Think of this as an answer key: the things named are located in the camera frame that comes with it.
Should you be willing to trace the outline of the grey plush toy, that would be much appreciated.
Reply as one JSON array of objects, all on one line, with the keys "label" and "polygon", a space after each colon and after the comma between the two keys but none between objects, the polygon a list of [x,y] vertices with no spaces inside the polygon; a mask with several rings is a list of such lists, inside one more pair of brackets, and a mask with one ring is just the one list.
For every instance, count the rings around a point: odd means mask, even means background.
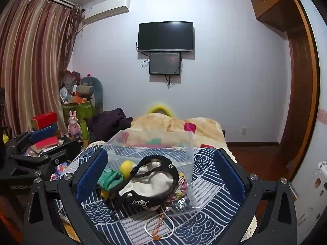
[{"label": "grey plush toy", "polygon": [[103,111],[103,86],[97,78],[83,77],[76,91],[80,97],[90,101],[97,112]]}]

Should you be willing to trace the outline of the wooden door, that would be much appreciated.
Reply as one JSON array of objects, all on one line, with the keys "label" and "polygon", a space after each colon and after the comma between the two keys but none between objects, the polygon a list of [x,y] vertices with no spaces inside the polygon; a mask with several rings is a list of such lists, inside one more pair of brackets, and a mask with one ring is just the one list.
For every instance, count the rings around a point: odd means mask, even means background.
[{"label": "wooden door", "polygon": [[302,164],[311,141],[319,101],[319,62],[311,32],[298,27],[288,32],[291,91],[286,126],[280,142],[289,180]]}]

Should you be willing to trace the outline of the large black wall television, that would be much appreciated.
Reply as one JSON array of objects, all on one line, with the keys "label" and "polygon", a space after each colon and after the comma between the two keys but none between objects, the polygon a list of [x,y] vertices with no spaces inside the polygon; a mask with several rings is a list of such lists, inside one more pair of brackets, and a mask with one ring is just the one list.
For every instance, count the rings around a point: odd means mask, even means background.
[{"label": "large black wall television", "polygon": [[139,52],[193,52],[194,48],[192,22],[150,22],[139,24]]}]

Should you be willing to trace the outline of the small black wall monitor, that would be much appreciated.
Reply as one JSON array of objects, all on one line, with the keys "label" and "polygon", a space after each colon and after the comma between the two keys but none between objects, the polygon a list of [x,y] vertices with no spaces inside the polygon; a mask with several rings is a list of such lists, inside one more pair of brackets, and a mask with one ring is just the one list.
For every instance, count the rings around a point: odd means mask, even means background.
[{"label": "small black wall monitor", "polygon": [[150,54],[150,75],[180,75],[181,54],[179,52],[153,52]]}]

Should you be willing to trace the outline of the dark purple clothing pile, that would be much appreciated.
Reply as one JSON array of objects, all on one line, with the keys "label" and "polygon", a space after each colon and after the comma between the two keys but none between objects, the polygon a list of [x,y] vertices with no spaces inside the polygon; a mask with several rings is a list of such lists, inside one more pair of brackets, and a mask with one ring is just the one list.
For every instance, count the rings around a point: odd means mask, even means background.
[{"label": "dark purple clothing pile", "polygon": [[87,120],[90,141],[107,142],[119,131],[130,128],[132,121],[121,108],[95,114]]}]

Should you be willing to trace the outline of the white air conditioner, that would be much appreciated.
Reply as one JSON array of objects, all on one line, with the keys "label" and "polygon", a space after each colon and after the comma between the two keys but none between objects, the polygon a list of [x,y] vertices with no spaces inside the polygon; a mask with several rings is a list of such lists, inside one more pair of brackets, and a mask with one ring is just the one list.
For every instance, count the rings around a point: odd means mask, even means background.
[{"label": "white air conditioner", "polygon": [[106,0],[85,9],[85,24],[129,12],[130,0]]}]

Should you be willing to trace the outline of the white soft cloth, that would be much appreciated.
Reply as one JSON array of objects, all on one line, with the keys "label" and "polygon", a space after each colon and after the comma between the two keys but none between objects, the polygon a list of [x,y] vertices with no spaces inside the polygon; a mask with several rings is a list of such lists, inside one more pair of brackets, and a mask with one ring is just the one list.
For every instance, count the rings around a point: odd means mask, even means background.
[{"label": "white soft cloth", "polygon": [[119,191],[119,195],[122,196],[128,193],[128,197],[132,196],[131,191],[134,191],[140,196],[154,197],[165,193],[171,189],[173,184],[173,176],[165,171],[152,171],[154,168],[161,166],[159,159],[153,159],[150,163],[141,166],[138,170],[137,175],[143,175],[148,171],[151,173],[141,178],[132,178],[127,185]]}]

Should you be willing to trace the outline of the green knitted glove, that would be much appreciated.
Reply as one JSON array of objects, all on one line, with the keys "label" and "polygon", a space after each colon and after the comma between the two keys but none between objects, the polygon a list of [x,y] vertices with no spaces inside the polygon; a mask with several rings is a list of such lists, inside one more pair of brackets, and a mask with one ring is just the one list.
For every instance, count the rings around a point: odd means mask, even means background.
[{"label": "green knitted glove", "polygon": [[105,168],[102,172],[97,184],[99,187],[106,191],[110,191],[112,188],[123,182],[124,176],[119,170],[113,170],[111,168]]}]

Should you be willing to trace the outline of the pink rabbit toy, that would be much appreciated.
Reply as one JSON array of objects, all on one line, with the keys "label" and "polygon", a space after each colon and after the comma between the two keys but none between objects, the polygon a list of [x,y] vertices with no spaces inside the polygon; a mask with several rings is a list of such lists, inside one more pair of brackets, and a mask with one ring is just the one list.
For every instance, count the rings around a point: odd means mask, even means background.
[{"label": "pink rabbit toy", "polygon": [[80,124],[78,123],[76,111],[69,112],[68,134],[71,138],[74,138],[76,140],[81,140],[82,138],[82,129],[80,127]]}]

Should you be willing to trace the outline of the beige patchwork blanket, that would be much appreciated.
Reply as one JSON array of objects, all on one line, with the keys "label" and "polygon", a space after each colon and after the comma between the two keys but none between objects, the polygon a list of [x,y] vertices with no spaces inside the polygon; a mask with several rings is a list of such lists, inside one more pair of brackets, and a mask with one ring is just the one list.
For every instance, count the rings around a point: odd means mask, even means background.
[{"label": "beige patchwork blanket", "polygon": [[166,132],[189,132],[192,134],[193,146],[223,148],[231,159],[236,162],[228,149],[221,125],[210,118],[197,117],[178,119],[161,113],[150,113],[135,118],[128,130],[148,131],[160,130]]}]

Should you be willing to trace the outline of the yellow fuzzy pillow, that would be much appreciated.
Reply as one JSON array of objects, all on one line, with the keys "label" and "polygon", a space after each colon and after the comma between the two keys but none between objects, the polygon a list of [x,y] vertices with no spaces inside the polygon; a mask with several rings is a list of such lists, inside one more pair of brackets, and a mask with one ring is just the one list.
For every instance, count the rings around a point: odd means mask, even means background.
[{"label": "yellow fuzzy pillow", "polygon": [[165,105],[163,104],[155,104],[153,105],[147,112],[148,114],[151,114],[151,113],[159,113],[159,114],[163,114],[163,115],[166,115],[168,117],[173,117],[174,114],[172,113],[172,111],[166,107]]}]

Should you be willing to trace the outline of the yellow ball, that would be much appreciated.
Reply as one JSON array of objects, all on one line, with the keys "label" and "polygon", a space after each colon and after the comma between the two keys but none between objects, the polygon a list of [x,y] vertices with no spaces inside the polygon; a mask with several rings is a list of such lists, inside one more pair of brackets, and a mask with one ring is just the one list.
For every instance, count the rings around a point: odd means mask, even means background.
[{"label": "yellow ball", "polygon": [[124,180],[130,176],[130,172],[134,169],[136,164],[133,161],[126,160],[121,163],[119,171],[123,175]]}]

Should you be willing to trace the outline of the wooden overhead cabinet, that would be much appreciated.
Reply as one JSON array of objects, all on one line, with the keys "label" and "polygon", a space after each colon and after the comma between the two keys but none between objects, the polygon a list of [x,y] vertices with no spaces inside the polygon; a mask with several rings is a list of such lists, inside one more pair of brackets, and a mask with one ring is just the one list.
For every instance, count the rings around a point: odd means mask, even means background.
[{"label": "wooden overhead cabinet", "polygon": [[304,12],[297,0],[251,0],[256,19],[281,32],[305,31]]}]

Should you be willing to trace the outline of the blue patterned tablecloth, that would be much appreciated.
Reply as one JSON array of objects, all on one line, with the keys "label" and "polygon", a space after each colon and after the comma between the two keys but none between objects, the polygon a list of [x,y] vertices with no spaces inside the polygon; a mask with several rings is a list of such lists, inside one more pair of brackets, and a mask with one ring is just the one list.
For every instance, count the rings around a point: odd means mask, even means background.
[{"label": "blue patterned tablecloth", "polygon": [[243,201],[215,167],[213,148],[124,147],[95,142],[65,169],[90,164],[77,203],[110,244],[213,244]]}]

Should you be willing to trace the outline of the clear plastic storage box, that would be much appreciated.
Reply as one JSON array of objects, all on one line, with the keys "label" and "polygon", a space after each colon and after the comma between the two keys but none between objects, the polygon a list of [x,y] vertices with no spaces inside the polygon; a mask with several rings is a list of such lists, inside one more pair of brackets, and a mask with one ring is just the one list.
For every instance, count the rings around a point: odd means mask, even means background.
[{"label": "clear plastic storage box", "polygon": [[200,210],[192,186],[193,139],[190,132],[122,130],[103,149],[107,171],[118,171],[122,181],[109,190],[111,210],[155,211],[170,216]]}]

